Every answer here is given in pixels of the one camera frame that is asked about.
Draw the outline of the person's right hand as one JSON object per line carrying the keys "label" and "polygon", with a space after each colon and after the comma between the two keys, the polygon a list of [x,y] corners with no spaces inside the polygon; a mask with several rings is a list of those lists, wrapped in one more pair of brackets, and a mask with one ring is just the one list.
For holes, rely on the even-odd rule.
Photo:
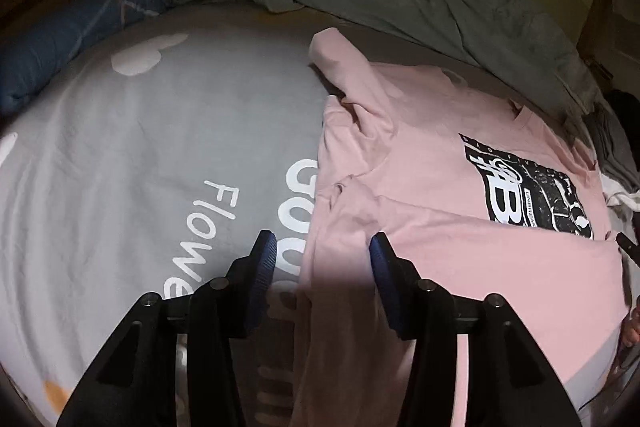
{"label": "person's right hand", "polygon": [[635,306],[629,317],[626,318],[620,338],[622,338],[625,347],[632,347],[640,343],[640,310],[638,306]]}

